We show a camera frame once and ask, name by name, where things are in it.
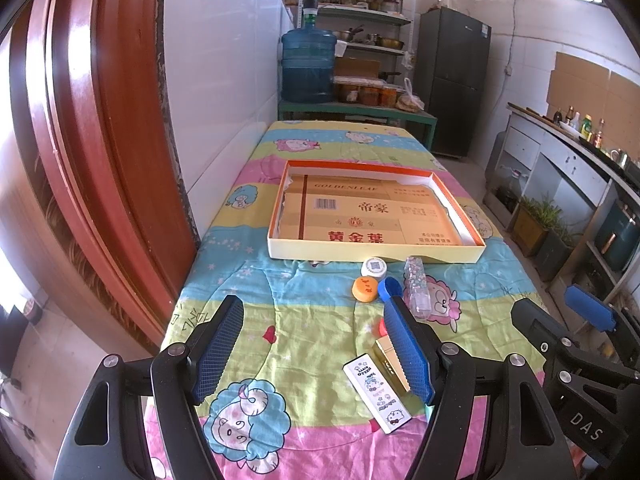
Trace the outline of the gold shiny rectangular box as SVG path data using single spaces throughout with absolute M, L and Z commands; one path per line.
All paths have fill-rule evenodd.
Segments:
M 390 336 L 385 335 L 375 341 L 374 354 L 394 391 L 400 396 L 408 393 L 410 391 L 409 383 L 390 341 Z

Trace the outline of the clear glitter rectangular case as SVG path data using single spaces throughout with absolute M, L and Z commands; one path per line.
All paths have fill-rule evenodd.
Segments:
M 427 321 L 432 314 L 431 294 L 420 257 L 409 257 L 405 261 L 404 300 L 416 320 Z

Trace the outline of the white cartoon rectangular box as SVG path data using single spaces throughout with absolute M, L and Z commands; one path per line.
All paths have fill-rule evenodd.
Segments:
M 411 415 L 368 354 L 343 365 L 343 372 L 384 434 L 404 426 Z

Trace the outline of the blue bottle cap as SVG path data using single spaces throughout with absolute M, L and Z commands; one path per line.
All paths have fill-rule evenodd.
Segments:
M 388 302 L 391 302 L 394 297 L 404 296 L 404 291 L 396 278 L 388 276 L 378 282 L 378 296 L 384 304 L 387 304 Z

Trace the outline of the orange printed bottle cap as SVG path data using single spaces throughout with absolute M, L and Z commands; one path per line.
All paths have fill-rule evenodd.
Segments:
M 352 296 L 364 304 L 378 298 L 378 280 L 372 276 L 360 276 L 352 283 Z

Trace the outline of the white QR code cap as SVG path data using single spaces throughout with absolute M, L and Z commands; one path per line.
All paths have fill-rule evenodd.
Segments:
M 363 261 L 360 274 L 363 278 L 375 278 L 377 281 L 382 281 L 386 278 L 387 271 L 387 263 L 382 258 L 371 257 Z

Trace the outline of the red bottle cap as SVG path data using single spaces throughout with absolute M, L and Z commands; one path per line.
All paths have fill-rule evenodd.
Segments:
M 388 335 L 385 321 L 382 318 L 378 321 L 378 334 L 381 337 L 385 337 Z

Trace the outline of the white kitchen counter cabinet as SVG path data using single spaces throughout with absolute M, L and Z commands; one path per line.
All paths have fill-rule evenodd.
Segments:
M 528 108 L 508 106 L 503 136 L 488 162 L 484 202 L 511 233 L 523 196 L 548 196 L 561 219 L 547 235 L 533 261 L 547 294 L 571 330 L 584 321 L 564 302 L 571 284 L 591 285 L 603 301 L 631 292 L 639 278 L 639 242 L 626 266 L 613 272 L 594 246 L 594 239 L 616 200 L 639 215 L 639 194 L 622 175 L 585 145 Z

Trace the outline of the colourful cartoon sheep blanket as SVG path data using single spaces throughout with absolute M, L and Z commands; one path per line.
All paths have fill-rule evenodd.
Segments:
M 228 479 L 401 479 L 426 429 L 424 408 L 405 397 L 410 420 L 386 434 L 344 374 L 378 339 L 379 301 L 352 296 L 360 267 L 352 262 L 277 260 L 268 226 L 285 164 L 291 159 L 347 160 L 433 171 L 468 214 L 486 248 L 471 264 L 430 264 L 428 284 L 443 341 L 472 356 L 524 356 L 535 371 L 540 354 L 513 327 L 512 304 L 538 294 L 518 258 L 452 174 L 401 128 L 356 122 L 276 122 L 258 142 L 232 186 L 186 279 L 165 340 L 183 341 L 209 320 L 224 297 L 244 304 L 242 332 L 217 391 L 198 408 L 215 416 L 242 385 L 265 391 L 268 408 L 250 424 L 262 439 L 254 462 L 245 450 L 213 444 Z

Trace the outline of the potted green plant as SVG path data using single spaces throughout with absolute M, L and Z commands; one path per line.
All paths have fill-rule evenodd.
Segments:
M 548 196 L 535 200 L 523 196 L 516 208 L 511 237 L 525 257 L 537 255 L 549 232 L 559 224 L 562 209 Z

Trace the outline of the orange-rimmed shallow cardboard tray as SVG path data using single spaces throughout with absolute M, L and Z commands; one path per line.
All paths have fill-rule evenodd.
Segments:
M 356 162 L 286 163 L 267 234 L 273 259 L 476 263 L 486 248 L 438 174 Z

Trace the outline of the plastic bag of food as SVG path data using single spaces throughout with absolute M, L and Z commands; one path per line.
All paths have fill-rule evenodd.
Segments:
M 424 102 L 413 93 L 412 83 L 408 77 L 404 78 L 404 90 L 398 94 L 395 106 L 398 110 L 409 113 L 421 113 L 424 111 Z

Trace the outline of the green low table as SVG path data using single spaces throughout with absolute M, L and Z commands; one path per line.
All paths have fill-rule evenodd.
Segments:
M 383 119 L 403 120 L 404 122 L 415 122 L 425 126 L 423 145 L 430 150 L 432 148 L 434 135 L 437 126 L 437 118 L 425 112 L 405 112 L 398 108 L 369 106 L 363 104 L 324 102 L 324 103 L 295 103 L 281 100 L 278 103 L 278 116 L 281 120 L 287 114 L 339 114 L 345 116 L 364 116 Z

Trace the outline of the black refrigerator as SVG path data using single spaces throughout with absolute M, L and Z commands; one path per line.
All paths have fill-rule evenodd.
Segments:
M 469 153 L 485 87 L 491 27 L 441 8 L 421 15 L 413 90 L 437 118 L 430 151 Z

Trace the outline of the blue water jug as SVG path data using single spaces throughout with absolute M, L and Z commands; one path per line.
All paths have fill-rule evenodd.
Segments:
M 316 26 L 319 0 L 304 0 L 303 25 L 282 36 L 283 101 L 324 103 L 333 99 L 337 38 Z

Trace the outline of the metal storage shelf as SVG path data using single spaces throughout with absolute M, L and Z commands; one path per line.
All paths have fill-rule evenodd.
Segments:
M 378 76 L 401 87 L 412 70 L 416 0 L 319 0 L 318 26 L 334 32 L 346 58 L 378 63 Z

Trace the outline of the red wooden door frame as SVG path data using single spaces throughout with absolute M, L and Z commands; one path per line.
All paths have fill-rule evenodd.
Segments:
M 3 0 L 1 246 L 95 344 L 152 356 L 196 252 L 165 0 Z

